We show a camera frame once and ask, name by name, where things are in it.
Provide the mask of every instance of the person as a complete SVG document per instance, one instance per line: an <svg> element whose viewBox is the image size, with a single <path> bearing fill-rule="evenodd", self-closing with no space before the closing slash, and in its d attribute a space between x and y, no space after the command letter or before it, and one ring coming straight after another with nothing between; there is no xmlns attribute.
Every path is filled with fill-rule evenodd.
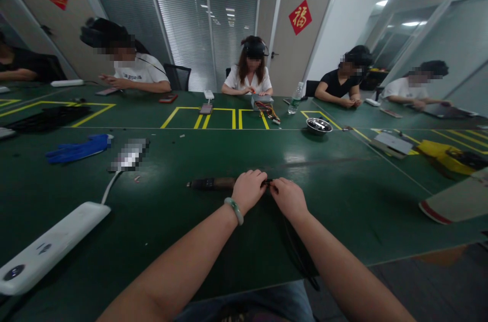
<svg viewBox="0 0 488 322"><path fill-rule="evenodd" d="M260 170L241 174L232 198L227 198L219 209L149 265L115 298L98 321L313 321L303 283L301 292L285 293L290 284L281 288L272 306L266 306L263 298L254 298L254 304L246 293L229 296L233 302L239 302L234 303L232 309L224 305L223 309L204 315L202 310L209 312L206 306L221 307L218 301L210 300L194 303L180 314L204 282L238 224L243 224L246 213L263 196L266 179L267 174ZM279 178L270 183L269 189L346 318L352 321L414 320L395 296L308 211L303 191L297 184ZM195 319L185 318L190 315Z"/></svg>
<svg viewBox="0 0 488 322"><path fill-rule="evenodd" d="M230 73L222 85L222 93L272 95L273 87L264 62L266 45L263 40L251 35L242 40L240 44L244 46L240 53L239 64L231 67Z"/></svg>
<svg viewBox="0 0 488 322"><path fill-rule="evenodd" d="M448 74L449 67L443 60L424 62L402 78L388 83L380 98L399 104L411 104L419 111L423 111L428 104L442 103L450 106L449 101L430 98L423 86L431 79L439 79Z"/></svg>
<svg viewBox="0 0 488 322"><path fill-rule="evenodd" d="M5 81L51 82L56 79L46 56L9 46L0 31L0 85Z"/></svg>
<svg viewBox="0 0 488 322"><path fill-rule="evenodd" d="M81 28L80 38L110 56L115 73L101 74L99 78L112 87L155 93L171 91L161 63L125 27L104 18L91 18Z"/></svg>
<svg viewBox="0 0 488 322"><path fill-rule="evenodd" d="M364 45L355 46L344 55L338 69L322 77L315 97L345 108L359 107L362 104L359 84L372 63L369 49Z"/></svg>

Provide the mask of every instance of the plastic water bottle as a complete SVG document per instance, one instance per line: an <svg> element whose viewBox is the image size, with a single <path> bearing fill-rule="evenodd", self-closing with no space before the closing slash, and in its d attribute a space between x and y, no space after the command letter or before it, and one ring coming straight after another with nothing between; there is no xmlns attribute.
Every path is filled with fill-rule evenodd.
<svg viewBox="0 0 488 322"><path fill-rule="evenodd" d="M296 114L296 111L298 110L298 105L300 105L302 90L303 90L303 82L299 82L297 89L295 90L293 96L291 97L290 106L288 106L288 114Z"/></svg>

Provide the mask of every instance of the black t-shirt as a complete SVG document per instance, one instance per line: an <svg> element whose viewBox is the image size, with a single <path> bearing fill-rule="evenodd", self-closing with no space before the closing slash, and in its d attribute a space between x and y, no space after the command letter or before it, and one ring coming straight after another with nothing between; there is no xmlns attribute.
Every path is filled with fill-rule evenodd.
<svg viewBox="0 0 488 322"><path fill-rule="evenodd" d="M12 50L15 54L12 63L7 65L0 63L0 72L27 69L37 73L35 81L51 82L58 79L43 54L20 48L12 48Z"/></svg>
<svg viewBox="0 0 488 322"><path fill-rule="evenodd" d="M330 71L326 73L320 82L327 83L327 90L325 92L330 93L332 96L341 98L349 92L351 87L357 86L361 83L363 76L353 76L348 78L342 85L339 83L338 70Z"/></svg>

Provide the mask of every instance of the black handle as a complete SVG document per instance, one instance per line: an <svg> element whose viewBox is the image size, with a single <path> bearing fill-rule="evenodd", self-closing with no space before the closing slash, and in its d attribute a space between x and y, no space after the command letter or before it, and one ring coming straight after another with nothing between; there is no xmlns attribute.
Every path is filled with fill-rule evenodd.
<svg viewBox="0 0 488 322"><path fill-rule="evenodd" d="M47 27L46 25L41 25L41 29L42 29L42 31L44 31L46 33L47 36L53 35L50 27Z"/></svg>

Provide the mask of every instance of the bracelet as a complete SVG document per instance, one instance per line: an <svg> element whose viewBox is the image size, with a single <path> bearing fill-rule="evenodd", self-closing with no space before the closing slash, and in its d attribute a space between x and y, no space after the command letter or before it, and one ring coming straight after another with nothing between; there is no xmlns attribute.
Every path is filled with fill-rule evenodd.
<svg viewBox="0 0 488 322"><path fill-rule="evenodd" d="M244 223L244 217L242 216L237 203L232 198L225 198L224 204L229 204L232 207L235 215L237 216L237 222L241 226Z"/></svg>

